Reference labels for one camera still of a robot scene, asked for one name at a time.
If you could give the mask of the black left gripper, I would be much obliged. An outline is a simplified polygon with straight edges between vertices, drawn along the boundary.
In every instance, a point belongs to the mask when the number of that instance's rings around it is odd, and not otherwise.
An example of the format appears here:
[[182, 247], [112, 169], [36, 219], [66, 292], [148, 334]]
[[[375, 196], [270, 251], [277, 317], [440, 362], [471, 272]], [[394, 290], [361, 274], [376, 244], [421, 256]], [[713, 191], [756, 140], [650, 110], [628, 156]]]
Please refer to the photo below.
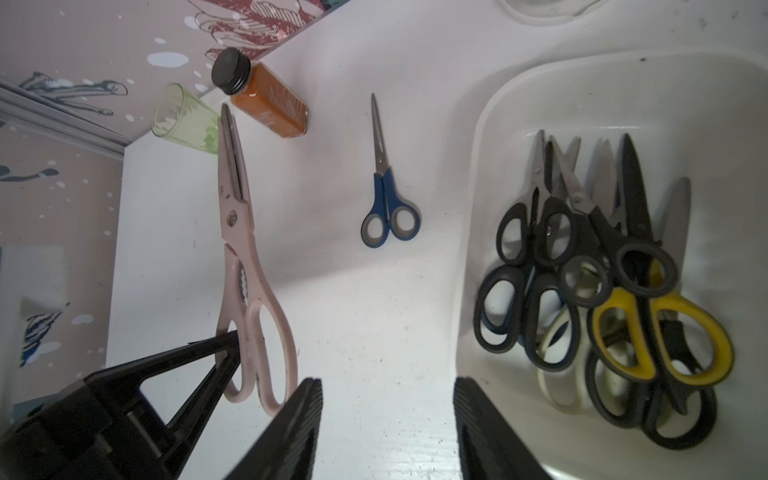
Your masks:
[[[1, 439], [7, 479], [177, 479], [240, 366], [232, 331], [98, 371], [34, 410]], [[176, 412], [164, 420], [142, 392], [172, 375], [208, 368]]]

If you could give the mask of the black handled scissors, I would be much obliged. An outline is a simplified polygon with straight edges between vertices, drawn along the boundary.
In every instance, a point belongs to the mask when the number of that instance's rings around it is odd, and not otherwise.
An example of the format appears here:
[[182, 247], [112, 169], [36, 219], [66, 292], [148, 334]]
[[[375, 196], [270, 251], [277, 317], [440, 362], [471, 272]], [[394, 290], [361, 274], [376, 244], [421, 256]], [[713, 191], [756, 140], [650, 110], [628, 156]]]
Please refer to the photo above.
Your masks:
[[[626, 233], [617, 230], [599, 204], [592, 200], [565, 158], [553, 154], [576, 214], [576, 242], [560, 268], [562, 295], [579, 307], [593, 309], [607, 302], [619, 286], [641, 298], [658, 298], [674, 290], [679, 268], [674, 258], [654, 241], [642, 169], [634, 142], [624, 134], [620, 149]], [[592, 297], [582, 297], [568, 286], [568, 271], [589, 263], [600, 279]]]

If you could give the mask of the pink kitchen scissors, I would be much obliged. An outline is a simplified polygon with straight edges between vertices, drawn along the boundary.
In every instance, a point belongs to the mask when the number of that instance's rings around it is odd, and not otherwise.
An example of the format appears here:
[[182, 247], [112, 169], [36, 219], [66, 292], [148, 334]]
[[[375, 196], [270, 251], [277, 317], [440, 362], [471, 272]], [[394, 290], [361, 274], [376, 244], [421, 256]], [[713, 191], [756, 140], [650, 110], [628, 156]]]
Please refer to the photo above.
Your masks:
[[265, 413], [274, 417], [285, 403], [276, 399], [260, 314], [267, 309], [279, 334], [285, 368], [284, 398], [298, 385], [298, 358], [294, 336], [261, 266], [254, 235], [253, 209], [245, 158], [235, 117], [226, 103], [218, 119], [218, 198], [221, 236], [224, 241], [225, 279], [216, 327], [226, 334], [237, 331], [241, 383], [225, 389], [232, 403], [257, 393]]

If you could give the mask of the blue handled scissors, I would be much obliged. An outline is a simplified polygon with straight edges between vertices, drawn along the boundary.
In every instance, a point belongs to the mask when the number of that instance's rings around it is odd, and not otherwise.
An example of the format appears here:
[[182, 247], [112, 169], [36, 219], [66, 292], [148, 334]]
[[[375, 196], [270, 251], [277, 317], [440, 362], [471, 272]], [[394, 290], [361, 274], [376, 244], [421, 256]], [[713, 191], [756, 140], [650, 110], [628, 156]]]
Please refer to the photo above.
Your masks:
[[[390, 168], [378, 102], [374, 93], [371, 94], [371, 118], [373, 128], [373, 144], [376, 171], [374, 173], [374, 201], [369, 213], [365, 216], [360, 227], [363, 244], [368, 248], [379, 248], [387, 240], [390, 233], [400, 241], [410, 241], [419, 232], [421, 216], [417, 208], [402, 199], [395, 184], [393, 171]], [[411, 216], [413, 224], [405, 228], [398, 221], [399, 214]]]

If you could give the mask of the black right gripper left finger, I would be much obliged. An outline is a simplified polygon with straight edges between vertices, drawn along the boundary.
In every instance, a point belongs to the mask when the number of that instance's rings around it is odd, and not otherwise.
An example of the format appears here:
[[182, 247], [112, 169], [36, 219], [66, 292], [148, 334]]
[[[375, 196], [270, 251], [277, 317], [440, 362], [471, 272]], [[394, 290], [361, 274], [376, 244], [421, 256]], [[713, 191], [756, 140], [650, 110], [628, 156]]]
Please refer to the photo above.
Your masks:
[[321, 380], [304, 379], [226, 479], [311, 479], [322, 409]]

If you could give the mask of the yellow handled scissors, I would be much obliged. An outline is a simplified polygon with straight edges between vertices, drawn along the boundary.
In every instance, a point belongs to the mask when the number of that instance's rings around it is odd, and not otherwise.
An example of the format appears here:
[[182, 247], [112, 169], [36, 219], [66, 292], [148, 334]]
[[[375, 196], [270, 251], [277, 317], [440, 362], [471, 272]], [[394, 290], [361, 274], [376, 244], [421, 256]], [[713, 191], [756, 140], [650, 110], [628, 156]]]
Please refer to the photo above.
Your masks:
[[[674, 290], [658, 298], [641, 298], [622, 287], [615, 287], [607, 302], [594, 310], [590, 334], [601, 358], [617, 374], [641, 383], [661, 380], [671, 387], [701, 390], [727, 378], [734, 364], [734, 347], [715, 316], [687, 299], [681, 293], [681, 271], [685, 260], [691, 214], [691, 182], [681, 178], [672, 192], [664, 217], [662, 237], [654, 241], [677, 262], [679, 281]], [[633, 365], [624, 365], [609, 353], [607, 344], [598, 337], [603, 315], [617, 309], [625, 313], [630, 344], [636, 354]], [[709, 340], [711, 358], [703, 366], [683, 364], [673, 355], [676, 347], [684, 347], [684, 333], [670, 334], [670, 329], [682, 319], [690, 320]]]

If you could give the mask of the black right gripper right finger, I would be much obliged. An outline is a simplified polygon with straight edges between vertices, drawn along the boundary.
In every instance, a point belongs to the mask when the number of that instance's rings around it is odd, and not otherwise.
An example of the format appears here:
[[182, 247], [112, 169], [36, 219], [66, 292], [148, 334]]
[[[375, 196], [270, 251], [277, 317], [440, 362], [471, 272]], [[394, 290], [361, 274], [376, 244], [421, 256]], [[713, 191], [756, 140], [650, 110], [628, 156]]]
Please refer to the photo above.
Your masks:
[[453, 406], [463, 478], [550, 477], [474, 379], [455, 380]]

